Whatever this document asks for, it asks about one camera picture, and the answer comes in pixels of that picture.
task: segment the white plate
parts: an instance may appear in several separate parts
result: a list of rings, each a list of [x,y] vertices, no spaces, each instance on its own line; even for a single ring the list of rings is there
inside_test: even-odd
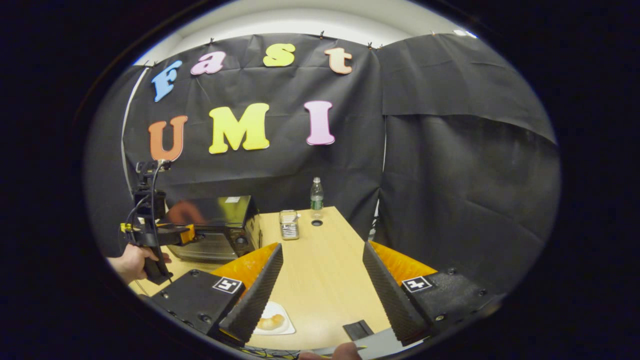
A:
[[[256,335],[286,335],[286,334],[293,334],[294,332],[296,332],[296,329],[293,327],[293,324],[291,323],[291,319],[289,319],[289,315],[287,315],[287,312],[284,311],[284,307],[282,307],[277,302],[273,302],[273,301],[267,302],[267,306],[264,307],[264,311],[262,312],[261,317],[267,319],[267,318],[271,318],[272,316],[275,316],[276,314],[280,314],[284,316],[284,322],[282,322],[282,325],[280,325],[279,327],[273,330],[262,330],[256,327],[253,330],[253,333]]]

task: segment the toaster oven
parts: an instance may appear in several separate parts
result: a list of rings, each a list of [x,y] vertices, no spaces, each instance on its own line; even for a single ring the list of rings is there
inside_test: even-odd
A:
[[[180,200],[160,223],[194,225],[196,241],[167,245],[180,259],[227,263],[262,246],[259,210],[253,197]]]

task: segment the bread roll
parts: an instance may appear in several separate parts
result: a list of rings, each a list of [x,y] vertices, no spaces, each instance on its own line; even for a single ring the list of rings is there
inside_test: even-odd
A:
[[[258,329],[273,330],[277,329],[284,323],[284,316],[280,314],[273,315],[270,318],[260,318],[258,321]]]

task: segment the screw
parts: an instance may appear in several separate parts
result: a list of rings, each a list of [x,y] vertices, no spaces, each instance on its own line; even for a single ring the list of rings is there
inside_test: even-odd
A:
[[[199,318],[201,321],[204,321],[205,323],[211,323],[211,318],[208,315],[200,314]]]

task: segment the yellow letter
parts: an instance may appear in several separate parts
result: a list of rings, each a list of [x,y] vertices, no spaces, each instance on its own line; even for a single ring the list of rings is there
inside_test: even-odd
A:
[[[226,152],[229,146],[225,144],[224,136],[233,150],[238,150],[240,142],[246,133],[246,140],[242,144],[245,150],[266,149],[269,140],[264,135],[264,115],[269,105],[251,104],[244,111],[240,121],[236,119],[228,107],[215,108],[209,112],[213,118],[213,143],[209,147],[211,154]]]
[[[268,67],[287,66],[293,62],[293,52],[296,47],[293,44],[273,44],[267,48],[267,55],[262,62]]]

